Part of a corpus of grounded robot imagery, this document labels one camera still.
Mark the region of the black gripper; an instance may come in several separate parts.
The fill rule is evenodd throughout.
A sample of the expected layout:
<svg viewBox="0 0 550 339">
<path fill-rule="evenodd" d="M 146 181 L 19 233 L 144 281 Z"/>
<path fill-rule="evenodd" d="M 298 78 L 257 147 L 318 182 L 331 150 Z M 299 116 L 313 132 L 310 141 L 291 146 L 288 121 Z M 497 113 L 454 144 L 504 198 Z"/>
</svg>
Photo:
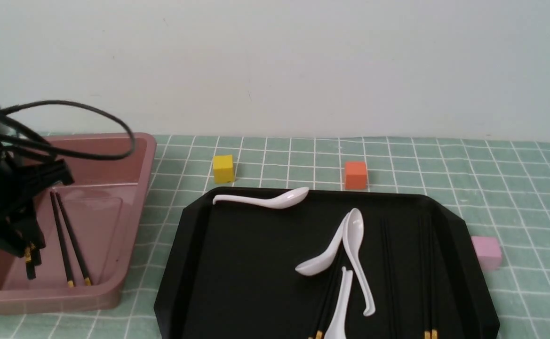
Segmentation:
<svg viewBox="0 0 550 339">
<path fill-rule="evenodd" d="M 13 157 L 0 142 L 0 250 L 19 258 L 25 248 L 40 251 L 45 237 L 37 221 L 33 202 L 10 207 L 21 194 L 31 198 L 49 187 L 74 183 L 72 171 L 64 159 L 21 167 L 21 185 L 16 177 L 21 160 Z"/>
</svg>

